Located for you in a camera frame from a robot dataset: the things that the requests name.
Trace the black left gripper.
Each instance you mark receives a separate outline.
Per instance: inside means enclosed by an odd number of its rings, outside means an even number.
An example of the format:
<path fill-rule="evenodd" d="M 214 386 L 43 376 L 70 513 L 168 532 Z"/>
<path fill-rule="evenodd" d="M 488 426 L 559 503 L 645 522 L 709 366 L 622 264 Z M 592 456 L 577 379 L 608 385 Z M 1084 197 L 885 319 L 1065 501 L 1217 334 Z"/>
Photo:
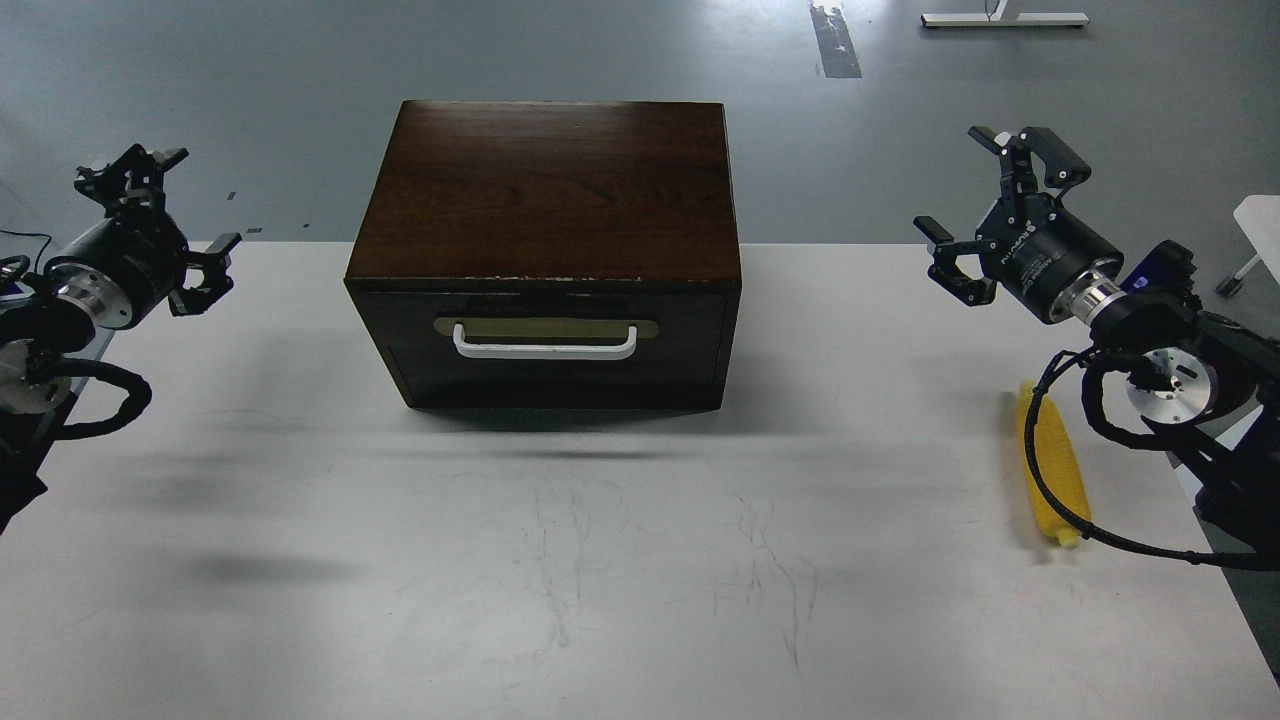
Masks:
<path fill-rule="evenodd" d="M 165 174 L 189 156 L 186 147 L 148 152 L 128 147 L 100 169 L 78 167 L 76 191 L 106 215 L 146 209 L 166 214 Z M 242 233 L 220 234 L 204 252 L 170 220 L 102 219 L 45 264 L 55 295 L 86 311 L 99 328 L 138 325 L 168 296 L 173 316 L 205 314 L 233 287 L 230 251 Z M 201 282 L 186 287 L 187 272 Z"/>

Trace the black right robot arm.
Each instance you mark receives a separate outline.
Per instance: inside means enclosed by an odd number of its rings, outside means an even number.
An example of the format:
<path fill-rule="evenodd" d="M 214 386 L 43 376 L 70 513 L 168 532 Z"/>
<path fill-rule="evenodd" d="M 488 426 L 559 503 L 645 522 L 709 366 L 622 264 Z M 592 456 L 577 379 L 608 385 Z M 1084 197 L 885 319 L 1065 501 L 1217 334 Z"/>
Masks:
<path fill-rule="evenodd" d="M 1039 322 L 1074 318 L 1091 346 L 1055 355 L 1028 389 L 1021 414 L 1027 478 L 1070 539 L 1192 565 L 1277 570 L 1277 341 L 1207 311 L 1194 291 L 1192 252 L 1165 241 L 1128 277 L 1123 254 L 1065 206 L 1091 167 L 1052 129 L 968 133 L 998 159 L 998 197 L 972 240 L 916 217 L 929 278 L 970 307 L 1006 290 Z M 1044 477 L 1041 437 L 1048 392 L 1082 369 L 1087 424 L 1126 448 L 1171 454 L 1199 482 L 1203 521 L 1247 546 L 1244 553 L 1160 548 L 1097 527 Z"/>

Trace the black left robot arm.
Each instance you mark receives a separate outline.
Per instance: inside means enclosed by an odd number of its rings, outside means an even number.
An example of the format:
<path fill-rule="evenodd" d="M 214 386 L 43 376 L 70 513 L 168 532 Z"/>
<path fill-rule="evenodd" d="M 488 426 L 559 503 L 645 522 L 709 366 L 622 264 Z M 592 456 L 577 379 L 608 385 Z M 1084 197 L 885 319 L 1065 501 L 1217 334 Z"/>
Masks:
<path fill-rule="evenodd" d="M 187 149 L 128 147 L 74 187 L 104 215 L 46 260 L 3 259 L 3 523 L 47 491 L 38 470 L 58 442 L 109 436 L 138 419 L 154 392 L 141 375 L 88 357 L 104 331 L 137 327 L 156 306 L 206 313 L 233 288 L 219 236 L 197 251 L 166 209 L 164 179 Z"/>

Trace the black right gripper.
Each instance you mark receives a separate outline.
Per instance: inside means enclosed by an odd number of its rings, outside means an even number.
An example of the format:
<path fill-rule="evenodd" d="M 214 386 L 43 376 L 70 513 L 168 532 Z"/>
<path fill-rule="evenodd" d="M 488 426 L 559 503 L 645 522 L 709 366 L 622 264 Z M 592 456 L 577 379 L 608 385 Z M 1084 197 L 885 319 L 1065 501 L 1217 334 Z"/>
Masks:
<path fill-rule="evenodd" d="M 1092 268 L 1114 278 L 1124 259 L 1062 208 L 1062 197 L 1092 177 L 1091 165 L 1047 127 L 1009 133 L 973 126 L 968 136 L 998 158 L 998 202 L 974 240 L 956 240 L 933 217 L 913 218 L 929 245 L 928 277 L 969 307 L 992 304 L 997 281 L 1039 322 L 1064 322 L 1070 302 L 1062 292 Z M 986 275 L 960 268 L 957 259 L 970 255 L 980 256 Z"/>

